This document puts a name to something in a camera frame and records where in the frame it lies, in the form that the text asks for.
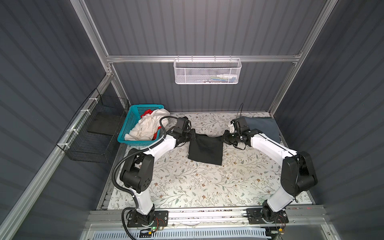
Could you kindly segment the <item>black t shirt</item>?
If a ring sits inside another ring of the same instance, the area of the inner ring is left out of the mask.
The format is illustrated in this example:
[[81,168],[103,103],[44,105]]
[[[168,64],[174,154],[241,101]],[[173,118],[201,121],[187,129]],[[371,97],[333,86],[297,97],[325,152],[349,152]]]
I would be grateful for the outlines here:
[[223,137],[196,134],[190,142],[188,159],[221,166],[223,162]]

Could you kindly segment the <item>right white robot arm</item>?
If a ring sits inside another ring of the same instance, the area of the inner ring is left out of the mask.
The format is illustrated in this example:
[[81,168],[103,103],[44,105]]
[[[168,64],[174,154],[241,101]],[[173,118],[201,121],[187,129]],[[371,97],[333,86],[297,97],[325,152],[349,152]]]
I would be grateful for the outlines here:
[[263,202],[261,210],[247,213],[249,220],[261,218],[265,223],[276,223],[286,207],[296,201],[296,197],[318,184],[312,157],[307,152],[289,149],[258,129],[250,129],[246,118],[240,117],[230,122],[230,129],[224,133],[224,143],[238,149],[238,144],[252,147],[266,154],[281,167],[281,186]]

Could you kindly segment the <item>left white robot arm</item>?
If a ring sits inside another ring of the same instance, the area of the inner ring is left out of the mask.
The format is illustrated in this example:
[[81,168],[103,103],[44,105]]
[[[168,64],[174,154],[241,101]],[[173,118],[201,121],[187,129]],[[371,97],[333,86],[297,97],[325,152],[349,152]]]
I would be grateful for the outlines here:
[[150,226],[155,218],[155,206],[148,190],[155,162],[167,152],[196,138],[196,132],[187,117],[162,117],[160,127],[163,136],[159,140],[144,149],[130,150],[113,170],[113,185],[133,197],[133,212],[137,222],[143,226]]

